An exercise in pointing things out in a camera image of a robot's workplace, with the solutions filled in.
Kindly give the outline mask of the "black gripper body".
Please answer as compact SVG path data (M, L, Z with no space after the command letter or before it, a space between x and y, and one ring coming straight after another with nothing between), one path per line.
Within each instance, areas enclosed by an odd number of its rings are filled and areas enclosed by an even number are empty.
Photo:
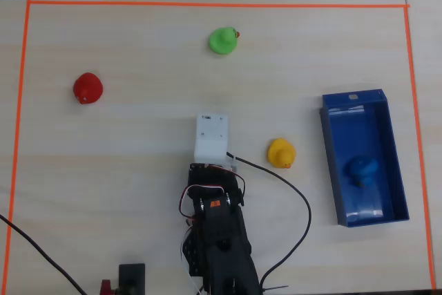
M245 179L230 169L200 163L192 163L189 167L187 196L192 200L224 194L229 195L233 204L243 206L245 189Z

